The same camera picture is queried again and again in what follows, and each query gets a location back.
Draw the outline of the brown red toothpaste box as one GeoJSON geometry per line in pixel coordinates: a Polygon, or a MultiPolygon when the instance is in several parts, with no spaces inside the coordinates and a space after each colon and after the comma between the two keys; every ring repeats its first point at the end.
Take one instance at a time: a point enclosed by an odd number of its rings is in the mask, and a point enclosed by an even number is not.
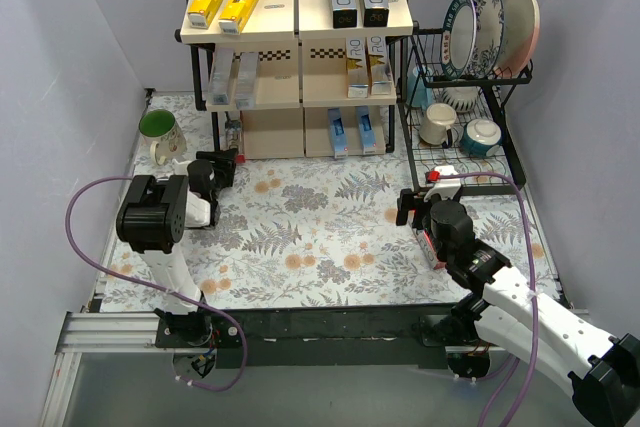
{"type": "Polygon", "coordinates": [[[235,151],[237,163],[244,163],[245,155],[241,114],[239,112],[226,112],[225,115],[225,139],[227,149],[235,151]]]}

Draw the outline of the silver striped toothpaste box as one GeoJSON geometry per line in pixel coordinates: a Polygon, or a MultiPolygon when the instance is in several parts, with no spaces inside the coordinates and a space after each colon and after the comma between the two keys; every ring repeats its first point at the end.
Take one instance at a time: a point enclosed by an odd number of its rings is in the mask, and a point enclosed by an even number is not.
{"type": "Polygon", "coordinates": [[[207,101],[212,105],[228,105],[232,95],[232,70],[235,52],[217,47],[213,55],[207,101]]]}

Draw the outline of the silver white toothpaste box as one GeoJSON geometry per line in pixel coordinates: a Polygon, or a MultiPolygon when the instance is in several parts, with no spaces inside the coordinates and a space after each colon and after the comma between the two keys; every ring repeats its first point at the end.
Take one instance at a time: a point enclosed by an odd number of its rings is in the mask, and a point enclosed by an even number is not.
{"type": "Polygon", "coordinates": [[[240,111],[255,107],[258,67],[258,52],[241,54],[235,91],[235,106],[240,111]]]}

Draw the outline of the light blue toothpaste box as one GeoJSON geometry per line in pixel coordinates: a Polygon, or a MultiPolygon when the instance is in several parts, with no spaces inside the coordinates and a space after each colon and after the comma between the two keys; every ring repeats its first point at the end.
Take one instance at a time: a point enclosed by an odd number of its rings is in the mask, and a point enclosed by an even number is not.
{"type": "Polygon", "coordinates": [[[333,149],[333,155],[335,158],[347,157],[348,142],[341,111],[339,108],[330,108],[327,111],[327,116],[329,137],[333,149]]]}

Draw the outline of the silver RO toothpaste box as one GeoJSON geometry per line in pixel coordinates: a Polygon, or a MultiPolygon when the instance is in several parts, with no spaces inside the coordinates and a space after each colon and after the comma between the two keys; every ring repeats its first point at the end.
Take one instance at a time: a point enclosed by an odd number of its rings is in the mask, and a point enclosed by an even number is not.
{"type": "Polygon", "coordinates": [[[390,95],[394,90],[386,41],[381,36],[371,36],[367,38],[366,42],[370,93],[372,95],[390,95]]]}

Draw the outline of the small yellow box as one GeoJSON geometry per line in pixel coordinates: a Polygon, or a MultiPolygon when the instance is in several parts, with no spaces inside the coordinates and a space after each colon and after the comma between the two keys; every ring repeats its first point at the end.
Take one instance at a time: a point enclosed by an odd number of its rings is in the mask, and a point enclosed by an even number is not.
{"type": "Polygon", "coordinates": [[[219,16],[223,34],[240,35],[259,0],[229,0],[219,16]]]}

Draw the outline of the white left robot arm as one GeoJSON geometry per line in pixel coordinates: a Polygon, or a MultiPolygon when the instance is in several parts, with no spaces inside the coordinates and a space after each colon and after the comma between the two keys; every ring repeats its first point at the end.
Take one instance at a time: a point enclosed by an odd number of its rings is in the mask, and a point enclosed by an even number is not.
{"type": "Polygon", "coordinates": [[[156,284],[169,291],[166,307],[156,314],[169,332],[193,347],[205,345],[213,324],[195,302],[202,300],[185,260],[181,241],[187,229],[218,223],[218,194],[233,186],[238,150],[196,153],[176,165],[177,172],[159,179],[132,178],[116,218],[116,233],[150,268],[156,284]]]}

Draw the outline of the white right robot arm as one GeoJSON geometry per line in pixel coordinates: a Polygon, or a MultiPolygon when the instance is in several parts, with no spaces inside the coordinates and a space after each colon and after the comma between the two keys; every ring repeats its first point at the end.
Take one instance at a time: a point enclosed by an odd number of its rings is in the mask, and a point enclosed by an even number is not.
{"type": "Polygon", "coordinates": [[[396,222],[410,225],[429,266],[445,270],[468,295],[451,310],[454,336],[501,347],[571,397],[593,426],[624,426],[639,411],[639,341],[595,327],[543,292],[474,232],[450,188],[401,191],[396,222]]]}

